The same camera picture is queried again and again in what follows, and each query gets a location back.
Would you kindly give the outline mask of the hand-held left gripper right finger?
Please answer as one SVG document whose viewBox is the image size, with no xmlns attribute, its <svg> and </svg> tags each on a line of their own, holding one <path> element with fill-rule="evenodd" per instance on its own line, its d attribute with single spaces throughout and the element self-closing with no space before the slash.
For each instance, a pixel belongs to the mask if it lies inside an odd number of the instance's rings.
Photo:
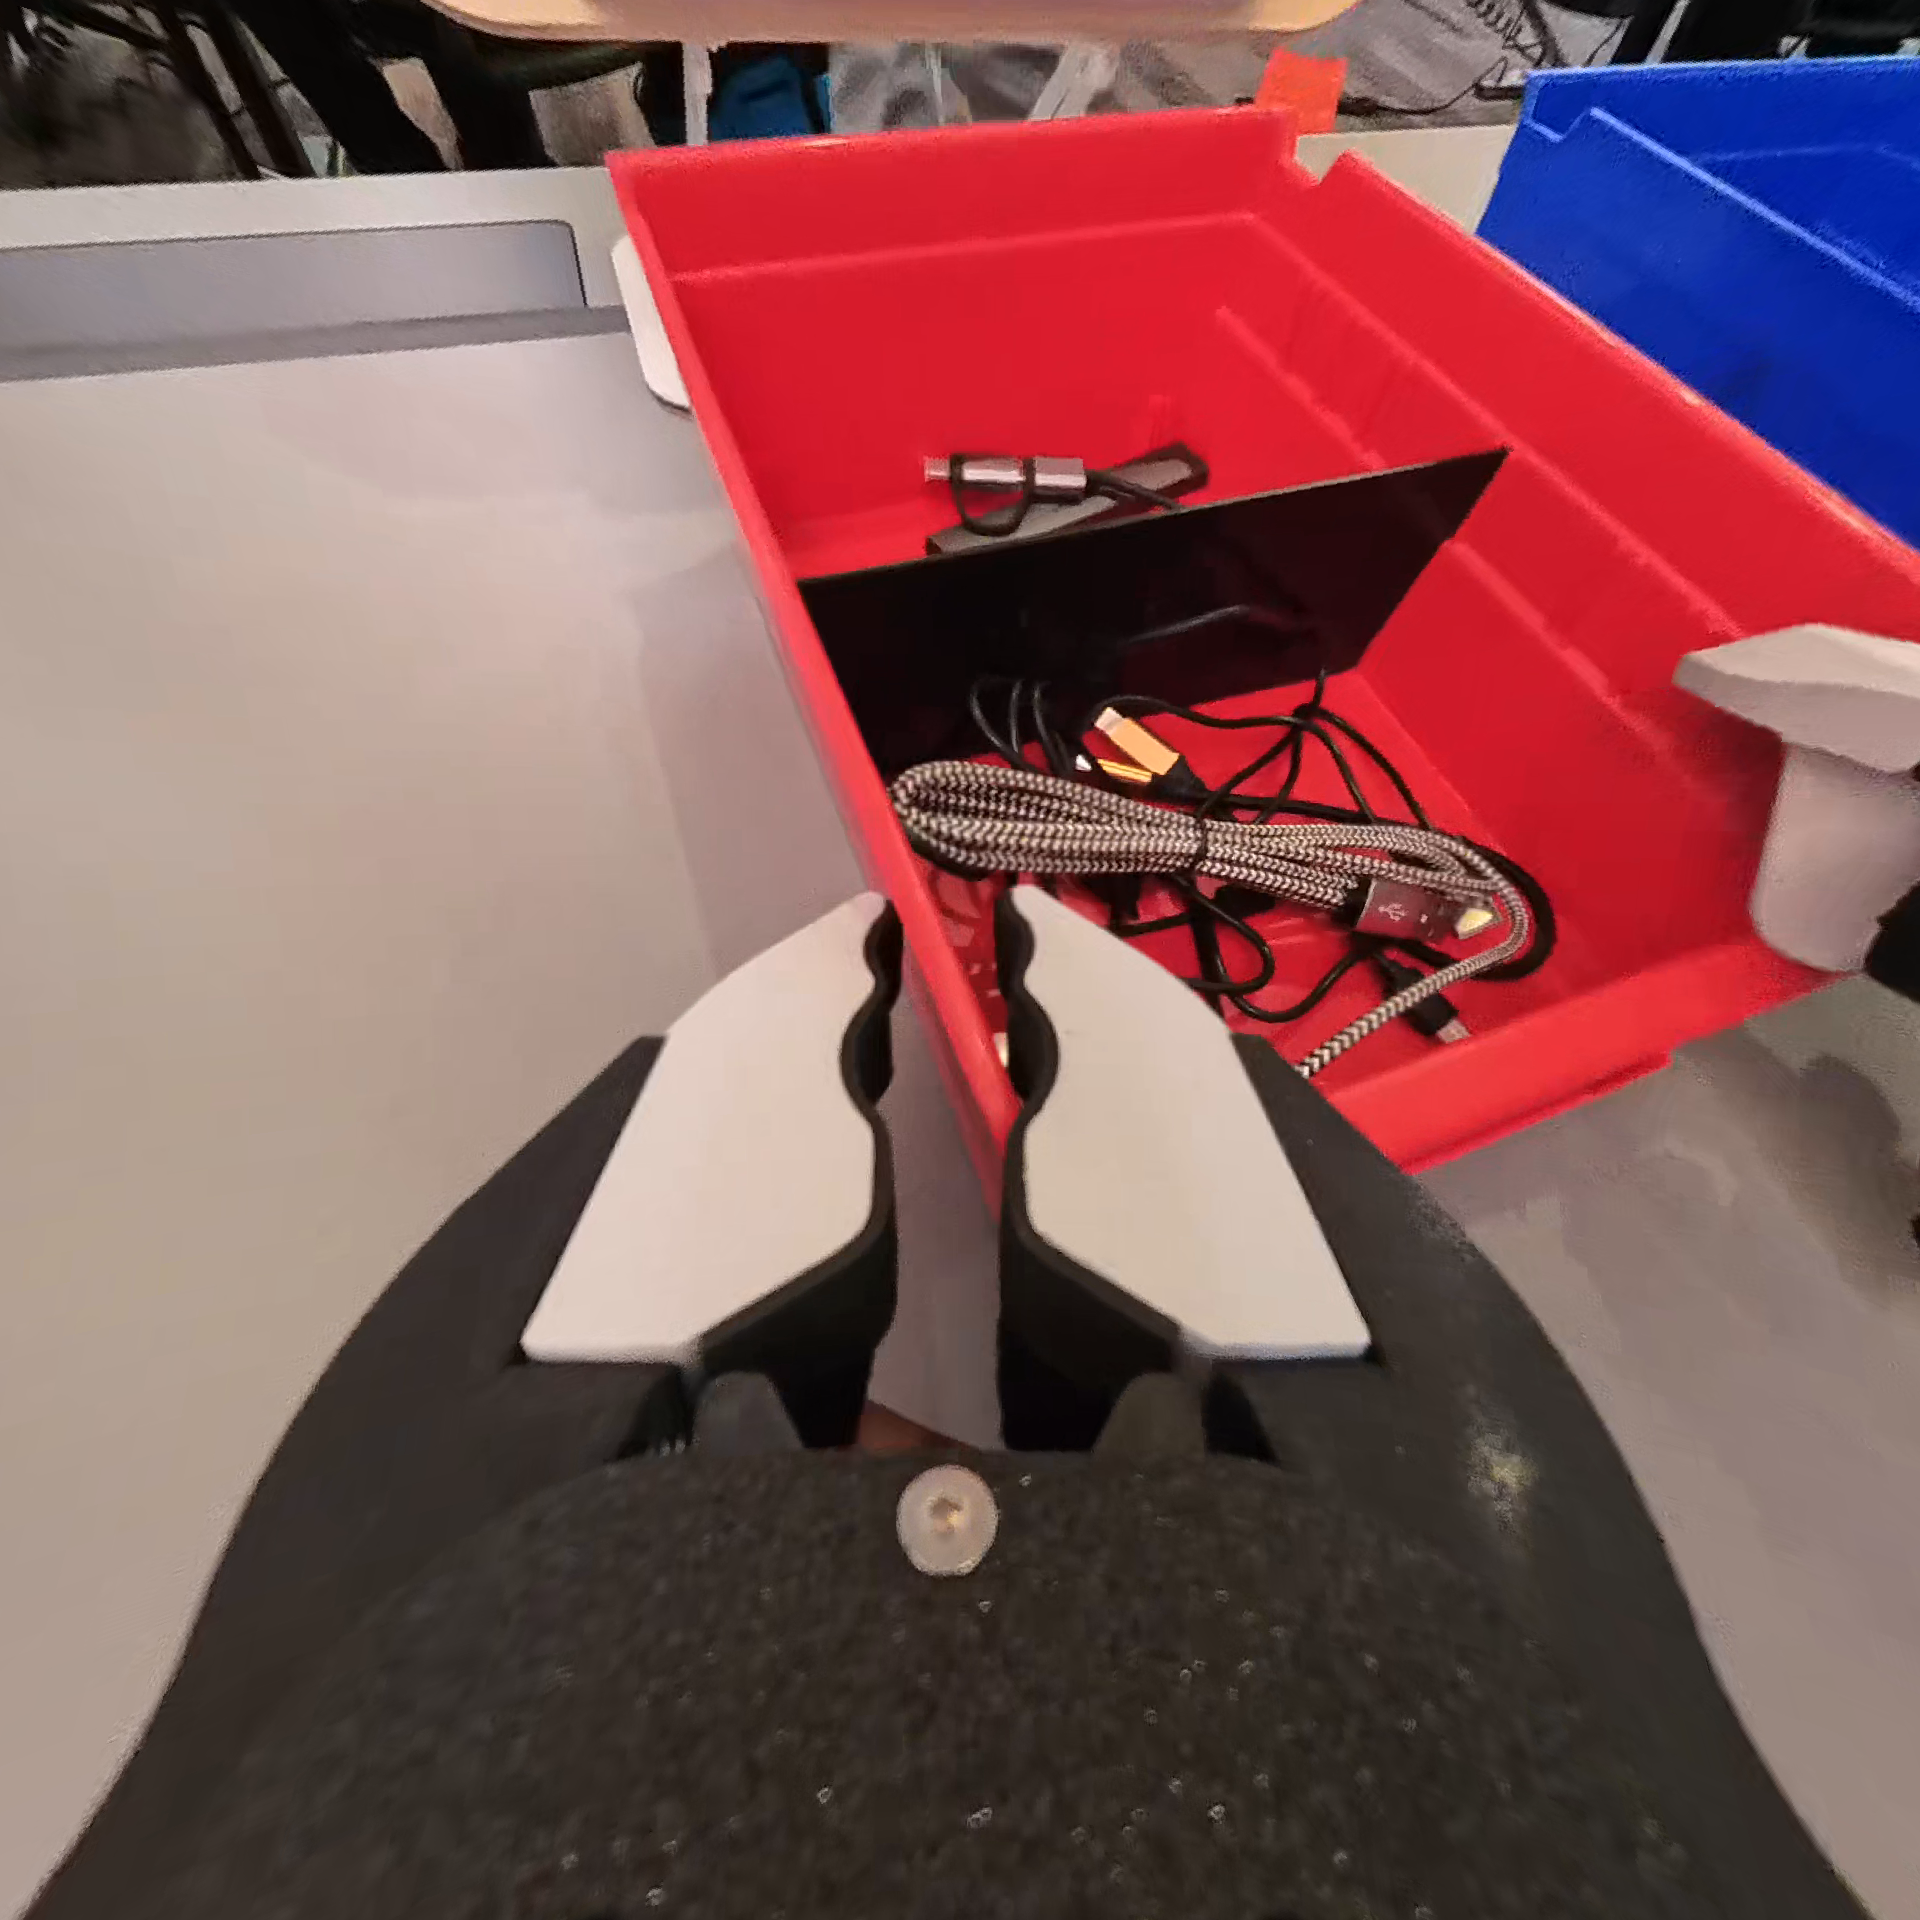
<svg viewBox="0 0 1920 1920">
<path fill-rule="evenodd" d="M 1141 1379 L 1354 1362 L 1372 1332 L 1229 1030 L 1039 887 L 996 904 L 1009 1449 L 1089 1449 Z"/>
</svg>

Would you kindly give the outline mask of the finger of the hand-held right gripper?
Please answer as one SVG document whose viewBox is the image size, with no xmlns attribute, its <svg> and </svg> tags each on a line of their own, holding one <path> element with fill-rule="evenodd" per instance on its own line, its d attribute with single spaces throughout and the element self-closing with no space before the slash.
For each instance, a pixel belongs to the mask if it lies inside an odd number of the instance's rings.
<svg viewBox="0 0 1920 1920">
<path fill-rule="evenodd" d="M 1837 625 L 1692 651 L 1672 684 L 1786 748 L 1810 748 L 1875 774 L 1916 769 L 1916 645 Z"/>
</svg>

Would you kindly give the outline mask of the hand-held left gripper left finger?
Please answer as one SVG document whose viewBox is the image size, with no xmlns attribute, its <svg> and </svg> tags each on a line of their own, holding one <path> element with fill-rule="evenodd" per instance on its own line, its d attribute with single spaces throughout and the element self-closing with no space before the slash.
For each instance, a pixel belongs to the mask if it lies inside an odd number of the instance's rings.
<svg viewBox="0 0 1920 1920">
<path fill-rule="evenodd" d="M 901 925 L 855 893 L 713 983 L 660 1039 L 521 1329 L 542 1366 L 758 1375 L 848 1449 L 896 1320 Z"/>
</svg>

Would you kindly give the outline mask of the black-white braided cable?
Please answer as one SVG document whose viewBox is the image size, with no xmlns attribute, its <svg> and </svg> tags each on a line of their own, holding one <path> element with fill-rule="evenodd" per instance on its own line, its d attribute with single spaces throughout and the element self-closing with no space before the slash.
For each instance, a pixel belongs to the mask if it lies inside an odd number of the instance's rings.
<svg viewBox="0 0 1920 1920">
<path fill-rule="evenodd" d="M 931 761 L 887 785 L 901 833 L 932 867 L 968 876 L 1141 876 L 1205 881 L 1358 925 L 1384 906 L 1387 887 L 1443 906 L 1443 932 L 1462 909 L 1486 909 L 1490 938 L 1447 960 L 1316 1045 L 1295 1069 L 1309 1080 L 1470 982 L 1522 978 L 1556 952 L 1556 911 L 1544 887 L 1505 855 L 1439 829 L 1367 819 L 1240 820 L 1205 807 L 1132 798 L 1032 765 Z"/>
</svg>

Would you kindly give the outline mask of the blue plastic bin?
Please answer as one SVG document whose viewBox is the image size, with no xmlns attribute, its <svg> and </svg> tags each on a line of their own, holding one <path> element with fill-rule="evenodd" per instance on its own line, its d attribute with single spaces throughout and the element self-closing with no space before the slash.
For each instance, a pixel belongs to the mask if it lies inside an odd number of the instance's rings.
<svg viewBox="0 0 1920 1920">
<path fill-rule="evenodd" d="M 1529 77 L 1477 237 L 1916 541 L 1916 60 Z"/>
</svg>

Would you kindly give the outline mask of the dark grey usb hub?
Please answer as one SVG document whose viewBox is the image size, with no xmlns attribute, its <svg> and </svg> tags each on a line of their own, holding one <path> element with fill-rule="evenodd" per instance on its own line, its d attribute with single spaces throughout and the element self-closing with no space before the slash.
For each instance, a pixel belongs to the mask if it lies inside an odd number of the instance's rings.
<svg viewBox="0 0 1920 1920">
<path fill-rule="evenodd" d="M 1057 455 L 929 455 L 921 475 L 951 504 L 951 523 L 922 541 L 929 561 L 1177 512 L 1212 478 L 1181 441 L 1111 468 Z"/>
</svg>

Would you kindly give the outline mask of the red plastic bin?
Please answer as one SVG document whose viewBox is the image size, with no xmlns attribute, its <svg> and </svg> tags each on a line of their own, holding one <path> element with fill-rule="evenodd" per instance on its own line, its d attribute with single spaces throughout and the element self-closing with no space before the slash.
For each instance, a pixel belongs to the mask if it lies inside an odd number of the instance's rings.
<svg viewBox="0 0 1920 1920">
<path fill-rule="evenodd" d="M 1781 751 L 1672 684 L 1798 623 L 1915 640 L 1915 551 L 1520 267 L 1255 109 L 758 140 L 610 163 L 860 867 L 989 1197 L 1015 1118 L 998 881 L 909 849 L 803 581 L 922 561 L 922 458 L 1210 468 L 1177 512 L 1505 448 L 1365 661 L 1147 726 L 1210 783 L 1402 819 L 1515 862 L 1556 952 L 1316 1078 L 1409 1173 L 1664 1069 L 1837 977 L 1754 933 Z"/>
</svg>

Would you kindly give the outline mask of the black bin divider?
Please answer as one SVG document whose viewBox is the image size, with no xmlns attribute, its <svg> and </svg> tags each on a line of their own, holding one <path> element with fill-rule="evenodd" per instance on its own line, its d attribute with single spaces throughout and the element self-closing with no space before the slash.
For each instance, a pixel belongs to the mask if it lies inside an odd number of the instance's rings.
<svg viewBox="0 0 1920 1920">
<path fill-rule="evenodd" d="M 1342 676 L 1466 524 L 1505 448 L 803 581 L 850 717 L 891 781 L 983 751 L 1015 686 L 1181 707 Z"/>
</svg>

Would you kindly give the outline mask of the white folding stand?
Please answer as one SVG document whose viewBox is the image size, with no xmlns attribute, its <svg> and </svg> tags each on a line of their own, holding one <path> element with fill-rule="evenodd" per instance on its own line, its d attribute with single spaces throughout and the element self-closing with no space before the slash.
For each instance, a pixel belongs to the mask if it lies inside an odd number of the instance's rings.
<svg viewBox="0 0 1920 1920">
<path fill-rule="evenodd" d="M 945 126 L 945 109 L 961 114 L 968 109 L 968 98 L 959 85 L 948 85 L 948 66 L 944 47 L 938 46 L 901 46 L 901 55 L 917 54 L 926 62 L 926 103 L 936 114 L 936 124 Z M 1093 44 L 1066 44 L 1048 47 L 1050 67 L 1039 85 L 1034 103 L 1025 109 L 1023 121 L 1040 126 L 1083 116 L 1092 103 L 1106 93 L 1121 67 L 1121 47 Z M 650 279 L 639 263 L 631 237 L 621 237 L 611 243 L 610 267 L 618 286 L 618 296 L 625 308 L 629 340 L 638 351 L 639 376 L 648 392 L 668 409 L 689 415 L 689 394 L 684 374 L 675 359 L 675 349 L 664 335 L 660 305 L 654 302 Z"/>
</svg>

